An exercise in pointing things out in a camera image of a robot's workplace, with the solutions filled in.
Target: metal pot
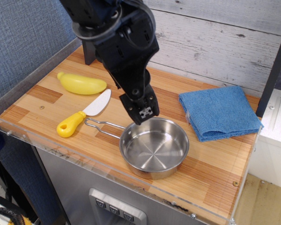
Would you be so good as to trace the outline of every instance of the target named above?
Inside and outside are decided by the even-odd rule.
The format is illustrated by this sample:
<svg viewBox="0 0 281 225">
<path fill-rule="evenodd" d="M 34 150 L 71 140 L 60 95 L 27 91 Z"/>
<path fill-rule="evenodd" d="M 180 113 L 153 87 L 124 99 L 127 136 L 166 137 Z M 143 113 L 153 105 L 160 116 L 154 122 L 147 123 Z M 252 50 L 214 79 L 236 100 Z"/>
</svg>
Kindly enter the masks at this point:
<svg viewBox="0 0 281 225">
<path fill-rule="evenodd" d="M 125 129 L 121 137 L 102 131 L 88 121 Z M 153 117 L 140 126 L 135 123 L 122 127 L 92 118 L 85 124 L 120 139 L 119 149 L 129 168 L 145 179 L 162 179 L 175 173 L 187 156 L 189 141 L 185 131 L 171 120 Z"/>
</svg>

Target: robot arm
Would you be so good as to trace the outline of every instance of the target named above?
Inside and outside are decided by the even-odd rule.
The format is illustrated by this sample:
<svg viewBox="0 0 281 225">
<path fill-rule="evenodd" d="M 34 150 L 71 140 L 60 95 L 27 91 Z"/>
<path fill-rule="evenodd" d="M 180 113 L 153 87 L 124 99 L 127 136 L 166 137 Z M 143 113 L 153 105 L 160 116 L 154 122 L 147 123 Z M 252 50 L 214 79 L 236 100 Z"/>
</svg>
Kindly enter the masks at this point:
<svg viewBox="0 0 281 225">
<path fill-rule="evenodd" d="M 73 31 L 96 49 L 118 88 L 132 120 L 140 125 L 159 114 L 146 66 L 159 50 L 155 21 L 141 0 L 60 0 L 73 20 Z"/>
</svg>

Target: pot handle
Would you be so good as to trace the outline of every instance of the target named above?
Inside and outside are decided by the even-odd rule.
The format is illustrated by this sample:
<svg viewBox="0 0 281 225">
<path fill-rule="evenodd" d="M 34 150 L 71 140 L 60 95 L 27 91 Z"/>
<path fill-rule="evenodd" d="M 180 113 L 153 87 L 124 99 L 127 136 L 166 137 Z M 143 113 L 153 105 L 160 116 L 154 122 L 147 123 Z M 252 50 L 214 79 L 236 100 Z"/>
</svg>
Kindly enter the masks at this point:
<svg viewBox="0 0 281 225">
<path fill-rule="evenodd" d="M 93 122 L 96 122 L 96 123 L 104 123 L 104 124 L 108 124 L 108 125 L 111 125 L 111 126 L 114 126 L 114 127 L 117 127 L 117 128 L 126 129 L 126 127 L 122 127 L 122 126 L 117 125 L 117 124 L 114 124 L 114 123 L 110 123 L 110 122 L 106 122 L 106 121 L 97 121 L 97 120 L 92 119 L 92 118 L 87 118 L 87 119 L 84 121 L 84 123 L 85 123 L 86 125 L 88 125 L 88 126 L 90 126 L 90 127 L 93 127 L 93 128 L 97 128 L 98 131 L 100 131 L 100 132 L 102 132 L 102 133 L 104 133 L 104 134 L 106 134 L 106 135 L 110 135 L 110 136 L 116 137 L 116 138 L 118 138 L 118 139 L 120 139 L 120 137 L 118 137 L 118 136 L 116 136 L 116 135 L 113 135 L 113 134 L 111 134 L 111 133 L 108 133 L 108 132 L 106 132 L 106 131 L 103 131 L 103 130 L 100 129 L 100 127 L 98 127 L 98 126 L 96 126 L 96 125 L 89 124 L 89 123 L 88 123 L 89 120 L 91 120 L 91 121 L 93 121 Z"/>
</svg>

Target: wooden countertop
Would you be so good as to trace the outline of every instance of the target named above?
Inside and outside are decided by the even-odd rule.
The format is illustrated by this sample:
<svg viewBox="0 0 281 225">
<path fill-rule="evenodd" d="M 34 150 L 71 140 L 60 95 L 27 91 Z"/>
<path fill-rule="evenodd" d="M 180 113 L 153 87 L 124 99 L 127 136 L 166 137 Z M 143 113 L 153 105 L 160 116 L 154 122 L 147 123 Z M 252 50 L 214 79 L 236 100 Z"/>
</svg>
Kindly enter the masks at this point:
<svg viewBox="0 0 281 225">
<path fill-rule="evenodd" d="M 0 126 L 6 130 L 16 129 L 31 144 L 42 142 L 45 148 L 59 148 L 72 157 L 77 153 L 81 161 L 83 158 L 93 159 L 92 166 L 97 165 L 104 170 L 102 165 L 106 165 L 108 173 L 117 180 L 140 187 L 177 210 L 189 214 L 194 212 L 198 218 L 215 224 L 226 224 L 225 218 L 231 219 L 233 214 L 257 135 L 200 143 L 192 126 L 186 122 L 178 95 L 215 86 L 152 68 L 148 70 L 158 98 L 159 117 L 179 124 L 190 141 L 188 156 L 181 167 L 165 179 L 146 180 L 134 175 L 119 152 L 118 139 L 104 135 L 84 123 L 69 138 L 62 138 L 56 133 L 57 125 L 63 119 L 83 110 L 98 96 L 82 96 L 66 91 L 57 79 L 59 72 L 90 76 L 107 82 L 107 88 L 112 91 L 111 100 L 106 109 L 94 119 L 124 127 L 133 122 L 119 100 L 123 91 L 117 89 L 101 63 L 95 61 L 90 66 L 84 64 L 82 46 L 9 107 L 0 116 Z M 259 99 L 247 98 L 253 110 L 256 110 Z M 122 133 L 118 128 L 100 126 L 116 135 Z"/>
</svg>

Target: blue towel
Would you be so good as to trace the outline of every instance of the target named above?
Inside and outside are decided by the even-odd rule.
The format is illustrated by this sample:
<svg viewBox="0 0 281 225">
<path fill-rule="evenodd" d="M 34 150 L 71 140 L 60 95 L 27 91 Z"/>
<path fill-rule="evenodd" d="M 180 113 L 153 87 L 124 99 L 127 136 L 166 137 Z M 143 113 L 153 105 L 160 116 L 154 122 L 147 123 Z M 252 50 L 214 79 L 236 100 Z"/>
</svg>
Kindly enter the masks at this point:
<svg viewBox="0 0 281 225">
<path fill-rule="evenodd" d="M 179 101 L 201 142 L 257 133 L 263 127 L 239 86 L 187 92 Z"/>
</svg>

